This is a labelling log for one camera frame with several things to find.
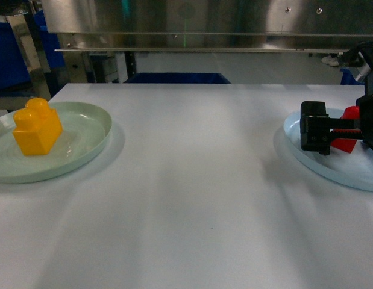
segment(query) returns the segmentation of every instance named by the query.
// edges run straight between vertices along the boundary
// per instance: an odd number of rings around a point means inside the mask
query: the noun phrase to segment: robotic arm
[[[337,138],[363,140],[373,149],[373,42],[363,42],[346,53],[339,62],[356,67],[357,81],[364,80],[365,95],[356,100],[359,119],[331,119],[325,103],[305,101],[301,104],[301,149],[330,154],[331,142]]]

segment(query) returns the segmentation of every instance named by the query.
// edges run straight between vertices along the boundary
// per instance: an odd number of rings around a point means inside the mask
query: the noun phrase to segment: red object
[[[359,113],[358,106],[347,107],[341,117],[341,119],[359,119],[359,118],[360,118],[360,113]],[[348,131],[348,129],[335,129],[334,131],[344,132],[344,131]],[[350,154],[353,151],[356,142],[357,140],[337,138],[333,142],[331,142],[331,146],[337,149],[341,149],[342,151],[345,151]]]

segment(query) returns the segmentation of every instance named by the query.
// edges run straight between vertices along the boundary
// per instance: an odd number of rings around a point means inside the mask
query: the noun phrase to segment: blue container
[[[356,81],[348,68],[341,68],[340,71],[343,72],[343,77],[340,82],[341,85],[365,85],[364,83]]]
[[[60,48],[58,37],[56,34],[47,32],[43,10],[36,13],[34,19],[39,27],[40,38],[50,68],[63,67],[62,53],[54,51]],[[27,67],[10,24],[0,23],[0,89],[30,81]]]
[[[11,26],[0,23],[0,89],[30,81]]]
[[[230,84],[220,73],[137,73],[125,83]]]

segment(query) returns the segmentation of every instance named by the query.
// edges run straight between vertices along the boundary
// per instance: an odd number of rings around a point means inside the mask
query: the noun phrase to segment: stainless steel panel
[[[42,0],[54,33],[373,35],[373,0]]]
[[[246,34],[60,34],[59,51],[342,52],[373,37]]]

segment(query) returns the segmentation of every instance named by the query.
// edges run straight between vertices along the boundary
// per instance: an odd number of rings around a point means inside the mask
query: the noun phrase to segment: plate
[[[329,108],[332,118],[340,118],[344,110]],[[331,147],[330,155],[303,151],[300,146],[300,111],[289,115],[284,122],[288,147],[293,155],[314,172],[343,185],[373,191],[373,150],[358,141],[349,154]]]
[[[0,117],[0,182],[22,184],[70,172],[98,155],[111,130],[111,116],[103,108],[82,102],[56,102],[63,132],[47,155],[24,156],[12,130],[13,113]]]

